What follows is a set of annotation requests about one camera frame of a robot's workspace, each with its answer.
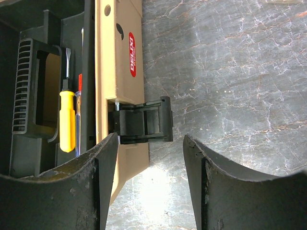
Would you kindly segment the yellow handle screwdriver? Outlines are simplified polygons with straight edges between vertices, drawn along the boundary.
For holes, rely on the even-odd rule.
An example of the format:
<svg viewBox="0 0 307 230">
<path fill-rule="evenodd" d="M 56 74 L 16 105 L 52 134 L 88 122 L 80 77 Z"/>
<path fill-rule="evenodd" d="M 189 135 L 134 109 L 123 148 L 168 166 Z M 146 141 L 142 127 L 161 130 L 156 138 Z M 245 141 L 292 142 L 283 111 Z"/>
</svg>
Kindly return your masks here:
<svg viewBox="0 0 307 230">
<path fill-rule="evenodd" d="M 75 110 L 73 106 L 74 92 L 70 82 L 71 49 L 66 48 L 66 76 L 62 82 L 59 111 L 59 146 L 63 152 L 71 152 L 75 148 Z"/>
</svg>

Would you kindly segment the blue red handle screwdriver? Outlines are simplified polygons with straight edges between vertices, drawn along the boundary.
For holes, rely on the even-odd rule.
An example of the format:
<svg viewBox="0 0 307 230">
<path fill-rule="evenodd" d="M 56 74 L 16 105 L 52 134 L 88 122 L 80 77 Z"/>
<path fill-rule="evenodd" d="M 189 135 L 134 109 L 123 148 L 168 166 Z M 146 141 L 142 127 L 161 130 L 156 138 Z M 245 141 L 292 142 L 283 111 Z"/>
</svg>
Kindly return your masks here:
<svg viewBox="0 0 307 230">
<path fill-rule="evenodd" d="M 78 91 L 75 93 L 76 96 L 76 146 L 75 156 L 80 157 L 81 155 L 81 92 L 82 92 L 82 73 L 78 77 Z"/>
</svg>

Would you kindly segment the black tool tray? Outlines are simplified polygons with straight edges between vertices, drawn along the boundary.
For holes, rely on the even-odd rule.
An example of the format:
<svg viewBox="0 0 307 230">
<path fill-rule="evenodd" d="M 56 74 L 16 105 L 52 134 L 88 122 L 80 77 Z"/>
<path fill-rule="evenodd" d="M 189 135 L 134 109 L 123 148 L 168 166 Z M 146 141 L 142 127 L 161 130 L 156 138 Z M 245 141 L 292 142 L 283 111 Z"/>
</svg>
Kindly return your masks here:
<svg viewBox="0 0 307 230">
<path fill-rule="evenodd" d="M 36 176 L 75 156 L 59 146 L 59 111 L 71 49 L 71 90 L 81 92 L 81 153 L 95 133 L 94 1 L 0 3 L 0 173 Z"/>
</svg>

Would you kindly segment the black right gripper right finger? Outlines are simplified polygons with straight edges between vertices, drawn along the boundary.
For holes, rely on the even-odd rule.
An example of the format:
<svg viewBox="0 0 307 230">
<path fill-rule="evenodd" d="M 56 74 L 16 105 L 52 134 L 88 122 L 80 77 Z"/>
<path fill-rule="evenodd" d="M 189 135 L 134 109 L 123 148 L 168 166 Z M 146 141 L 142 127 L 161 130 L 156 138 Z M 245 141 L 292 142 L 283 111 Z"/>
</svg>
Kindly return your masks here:
<svg viewBox="0 0 307 230">
<path fill-rule="evenodd" d="M 199 230 L 304 230 L 307 172 L 279 177 L 183 140 L 190 196 Z"/>
</svg>

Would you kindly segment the tan plastic tool box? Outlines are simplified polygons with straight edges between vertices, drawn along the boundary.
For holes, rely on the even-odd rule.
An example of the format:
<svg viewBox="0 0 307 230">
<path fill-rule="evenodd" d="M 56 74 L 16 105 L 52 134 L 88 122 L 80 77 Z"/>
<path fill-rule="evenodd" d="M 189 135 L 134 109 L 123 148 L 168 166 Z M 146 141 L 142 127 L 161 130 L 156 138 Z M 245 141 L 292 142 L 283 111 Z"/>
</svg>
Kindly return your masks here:
<svg viewBox="0 0 307 230">
<path fill-rule="evenodd" d="M 170 98 L 146 102 L 142 57 L 142 2 L 94 3 L 94 144 L 118 135 L 113 202 L 126 181 L 149 166 L 149 143 L 173 141 Z"/>
</svg>

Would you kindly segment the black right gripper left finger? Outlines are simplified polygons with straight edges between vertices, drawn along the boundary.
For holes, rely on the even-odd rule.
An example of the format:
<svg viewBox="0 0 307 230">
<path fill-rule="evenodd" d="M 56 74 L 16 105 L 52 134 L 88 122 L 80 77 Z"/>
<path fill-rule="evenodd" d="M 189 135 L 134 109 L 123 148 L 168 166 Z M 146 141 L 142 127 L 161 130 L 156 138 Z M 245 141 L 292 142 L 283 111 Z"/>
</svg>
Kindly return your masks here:
<svg viewBox="0 0 307 230">
<path fill-rule="evenodd" d="M 100 143 L 37 177 L 0 177 L 3 230 L 103 230 L 106 227 L 118 137 Z"/>
</svg>

